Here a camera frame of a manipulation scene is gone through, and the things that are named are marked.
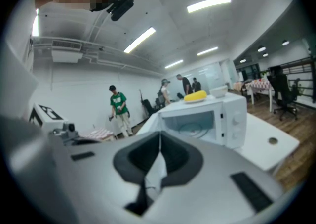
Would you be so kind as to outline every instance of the ceiling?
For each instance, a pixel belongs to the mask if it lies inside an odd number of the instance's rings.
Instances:
[[[135,0],[135,5],[119,21],[108,13],[66,9],[49,3],[39,11],[39,37],[35,38],[35,59],[51,56],[53,39],[68,39],[83,44],[82,52],[105,61],[132,65],[164,73],[164,67],[183,59],[189,64],[197,53],[218,46],[229,49],[226,39],[242,18],[245,6],[254,0],[232,0],[194,13],[188,5],[203,0]],[[156,32],[131,54],[123,51],[150,27]]]
[[[314,32],[312,23],[307,16],[300,0],[294,0],[283,15],[241,56],[234,60],[237,67],[266,60],[264,53],[273,56],[273,53],[283,48],[283,41],[294,42]],[[258,52],[259,46],[266,47],[263,52]]]

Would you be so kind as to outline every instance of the fluorescent light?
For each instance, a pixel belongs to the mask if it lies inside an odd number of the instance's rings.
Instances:
[[[181,62],[183,62],[183,60],[179,60],[179,61],[177,61],[177,62],[175,62],[175,63],[172,63],[172,64],[170,64],[170,65],[168,65],[168,66],[165,66],[164,68],[173,67],[174,65],[177,65],[177,64],[179,64],[179,63],[181,63]]]
[[[264,47],[264,46],[260,46],[260,47],[258,47],[258,52],[262,52],[262,51],[264,51],[266,48]]]
[[[218,47],[214,47],[214,48],[211,48],[209,50],[206,50],[206,51],[203,51],[203,52],[199,52],[197,55],[200,56],[202,54],[205,54],[205,53],[208,53],[208,52],[212,52],[212,51],[217,50],[217,49],[218,49]]]
[[[132,50],[137,47],[141,42],[143,42],[146,38],[148,38],[151,34],[155,33],[156,30],[153,27],[150,27],[147,31],[145,31],[142,35],[140,35],[132,44],[129,45],[128,48],[125,49],[124,52],[130,53]]]
[[[207,8],[207,7],[211,7],[211,6],[215,6],[215,5],[219,5],[219,4],[223,4],[223,3],[230,3],[232,0],[205,0],[196,4],[193,4],[191,6],[188,6],[188,13],[197,11],[199,9],[203,9],[203,8]]]
[[[39,36],[39,9],[36,10],[36,17],[33,22],[32,36]]]

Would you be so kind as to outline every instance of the white table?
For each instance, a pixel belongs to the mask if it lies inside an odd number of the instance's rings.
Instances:
[[[160,130],[158,114],[153,114],[137,135]],[[277,144],[269,143],[276,138]],[[299,145],[299,141],[269,123],[247,113],[246,139],[243,147],[234,151],[264,171],[275,175],[285,158]]]
[[[251,103],[252,105],[255,104],[255,100],[253,97],[253,94],[258,92],[258,90],[268,90],[269,92],[269,111],[272,112],[272,86],[270,84],[269,81],[265,80],[265,81],[252,81],[248,84],[246,84],[246,86],[249,89],[249,94],[251,95]]]

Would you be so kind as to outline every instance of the black rectangle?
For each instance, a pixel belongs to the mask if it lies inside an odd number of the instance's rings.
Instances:
[[[246,173],[233,174],[231,178],[257,213],[273,203]]]
[[[72,155],[71,159],[75,162],[81,159],[89,158],[91,156],[94,156],[95,154],[93,152],[85,152],[81,154]]]

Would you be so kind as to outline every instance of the black cap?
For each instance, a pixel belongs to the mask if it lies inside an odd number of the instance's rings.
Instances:
[[[114,85],[111,85],[110,87],[109,87],[109,91],[114,91],[114,90],[116,90],[117,88],[115,88],[115,86]]]
[[[165,84],[165,83],[170,83],[170,81],[167,80],[167,79],[163,79],[163,80],[161,81],[161,84]]]

